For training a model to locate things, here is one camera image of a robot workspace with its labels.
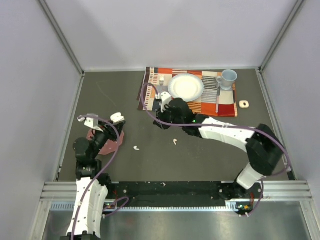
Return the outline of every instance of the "knife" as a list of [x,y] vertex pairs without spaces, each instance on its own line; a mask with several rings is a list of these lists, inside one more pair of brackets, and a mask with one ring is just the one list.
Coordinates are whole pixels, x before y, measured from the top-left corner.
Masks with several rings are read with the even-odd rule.
[[218,111],[219,111],[220,91],[221,91],[221,87],[220,87],[220,83],[218,83],[218,89],[216,91],[216,105],[215,105],[215,112],[216,113],[218,113]]

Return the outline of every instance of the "white plate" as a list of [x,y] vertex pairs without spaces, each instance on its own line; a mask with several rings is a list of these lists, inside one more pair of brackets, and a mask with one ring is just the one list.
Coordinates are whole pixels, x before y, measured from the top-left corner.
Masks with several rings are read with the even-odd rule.
[[182,98],[186,102],[198,99],[204,93],[204,89],[201,79],[189,73],[174,76],[168,84],[170,95],[175,99]]

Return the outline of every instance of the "light blue mug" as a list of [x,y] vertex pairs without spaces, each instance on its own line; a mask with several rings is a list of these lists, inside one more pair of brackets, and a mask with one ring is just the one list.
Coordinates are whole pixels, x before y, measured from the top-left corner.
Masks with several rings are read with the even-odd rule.
[[232,87],[232,84],[234,84],[234,81],[237,80],[238,74],[231,70],[227,69],[222,72],[221,76],[218,76],[216,78],[216,81],[220,84],[221,89],[223,90],[229,90]]

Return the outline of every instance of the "table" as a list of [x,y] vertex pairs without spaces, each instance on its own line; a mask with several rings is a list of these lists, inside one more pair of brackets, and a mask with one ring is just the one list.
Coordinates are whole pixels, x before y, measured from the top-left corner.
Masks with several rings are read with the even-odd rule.
[[[247,109],[238,108],[238,117],[218,117],[222,122],[257,127],[272,126],[255,69],[236,70],[236,99],[249,101]],[[137,95],[144,71],[89,72],[85,74],[75,116],[95,113],[108,119],[121,112],[126,119],[124,140],[114,162],[107,169],[114,182],[131,181],[233,181],[247,165],[245,152],[214,140],[200,139],[178,127],[162,130],[137,110]],[[73,142],[85,137],[89,128],[73,121],[59,181],[76,180]],[[99,156],[105,165],[111,156]],[[284,167],[281,161],[276,171]],[[286,174],[267,180],[288,180]]]

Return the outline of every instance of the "small square object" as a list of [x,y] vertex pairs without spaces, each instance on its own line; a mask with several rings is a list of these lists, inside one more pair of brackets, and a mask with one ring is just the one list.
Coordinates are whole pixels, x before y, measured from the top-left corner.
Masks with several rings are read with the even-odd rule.
[[239,107],[242,109],[247,109],[249,107],[249,102],[248,101],[240,101]]

